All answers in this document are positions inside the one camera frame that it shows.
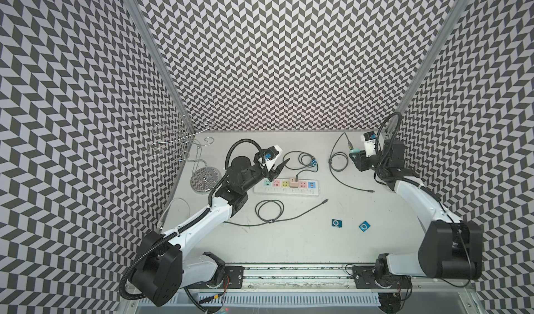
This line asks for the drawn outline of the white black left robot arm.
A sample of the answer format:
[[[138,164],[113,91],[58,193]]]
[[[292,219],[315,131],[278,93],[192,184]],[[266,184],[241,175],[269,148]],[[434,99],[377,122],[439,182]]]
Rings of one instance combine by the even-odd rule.
[[[162,306],[180,289],[198,283],[220,286],[225,278],[225,262],[210,251],[197,258],[189,258],[189,254],[243,208],[248,190],[280,175],[286,165],[277,162],[281,155],[278,145],[263,149],[248,138],[232,144],[225,158],[225,173],[210,190],[207,206],[172,229],[145,235],[136,258],[122,275],[120,296],[130,301],[148,298]]]

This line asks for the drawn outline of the pink usb charger plug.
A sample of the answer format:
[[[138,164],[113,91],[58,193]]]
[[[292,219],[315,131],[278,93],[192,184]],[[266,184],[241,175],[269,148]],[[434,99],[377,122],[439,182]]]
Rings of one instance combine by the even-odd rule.
[[[289,187],[298,188],[298,187],[300,187],[300,183],[296,179],[291,179],[290,182],[289,182]]]

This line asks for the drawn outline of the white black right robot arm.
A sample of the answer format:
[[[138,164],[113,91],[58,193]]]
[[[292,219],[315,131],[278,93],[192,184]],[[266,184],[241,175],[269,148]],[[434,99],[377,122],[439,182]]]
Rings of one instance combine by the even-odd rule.
[[[375,182],[408,203],[424,231],[417,251],[380,254],[372,276],[382,288],[403,277],[441,279],[446,283],[462,279],[467,285],[483,272],[483,230],[446,208],[415,172],[405,167],[405,145],[397,137],[402,119],[400,112],[392,112],[378,131],[363,134],[364,151],[349,155],[359,171],[373,171]]]

